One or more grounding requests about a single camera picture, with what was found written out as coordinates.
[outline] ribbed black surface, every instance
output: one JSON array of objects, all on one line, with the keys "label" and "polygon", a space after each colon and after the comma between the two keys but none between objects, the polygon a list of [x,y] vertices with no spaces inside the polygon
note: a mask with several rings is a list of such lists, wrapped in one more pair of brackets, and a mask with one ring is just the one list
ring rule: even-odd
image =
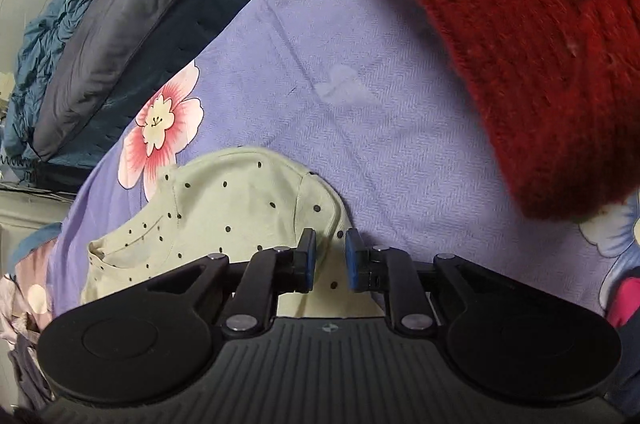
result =
[{"label": "ribbed black surface", "polygon": [[43,417],[52,424],[623,421],[600,399],[561,409],[492,400],[462,383],[432,343],[396,336],[382,319],[278,319],[263,336],[225,345],[204,377],[164,402],[95,409],[61,400]]}]

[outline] blue crumpled fabric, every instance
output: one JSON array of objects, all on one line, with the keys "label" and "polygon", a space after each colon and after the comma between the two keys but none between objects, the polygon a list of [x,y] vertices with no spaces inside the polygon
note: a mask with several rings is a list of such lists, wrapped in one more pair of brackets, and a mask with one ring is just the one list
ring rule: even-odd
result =
[{"label": "blue crumpled fabric", "polygon": [[40,229],[34,231],[28,237],[23,239],[20,244],[18,244],[18,247],[16,247],[11,253],[11,256],[9,256],[9,263],[6,268],[7,274],[11,277],[15,277],[15,266],[18,262],[28,257],[33,249],[37,249],[42,244],[46,244],[50,240],[57,238],[61,230],[62,223],[54,222],[52,224],[42,226]]},{"label": "blue crumpled fabric", "polygon": [[52,0],[44,14],[32,20],[15,64],[15,87],[9,100],[2,146],[9,157],[32,159],[28,144],[40,114],[49,80],[65,44],[92,0]]}]

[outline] pink flower print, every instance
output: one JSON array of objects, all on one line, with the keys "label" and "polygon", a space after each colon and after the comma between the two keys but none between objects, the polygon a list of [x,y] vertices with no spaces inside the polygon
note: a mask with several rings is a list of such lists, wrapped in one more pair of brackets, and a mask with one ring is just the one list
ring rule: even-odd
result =
[{"label": "pink flower print", "polygon": [[146,102],[133,129],[124,138],[118,182],[131,189],[144,171],[147,200],[156,192],[158,168],[175,164],[175,154],[193,141],[204,111],[193,91],[200,71],[194,61],[172,77]]}]

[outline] red sweater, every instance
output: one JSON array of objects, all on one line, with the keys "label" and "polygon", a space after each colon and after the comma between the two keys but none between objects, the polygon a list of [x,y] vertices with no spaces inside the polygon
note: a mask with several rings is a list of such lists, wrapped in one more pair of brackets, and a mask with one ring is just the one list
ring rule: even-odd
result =
[{"label": "red sweater", "polygon": [[524,214],[589,215],[640,185],[640,0],[419,0]]}]

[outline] bed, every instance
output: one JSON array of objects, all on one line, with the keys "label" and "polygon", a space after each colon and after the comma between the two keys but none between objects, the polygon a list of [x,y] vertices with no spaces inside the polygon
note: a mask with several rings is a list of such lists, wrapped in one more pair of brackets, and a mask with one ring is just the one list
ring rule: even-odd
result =
[{"label": "bed", "polygon": [[[175,122],[149,151],[143,130],[167,99]],[[79,303],[88,242],[146,205],[163,166],[236,146],[318,173],[369,243],[424,261],[456,253],[594,311],[606,304],[615,259],[578,224],[520,214],[414,0],[251,0],[151,96],[82,186],[50,255],[54,314]]]}]

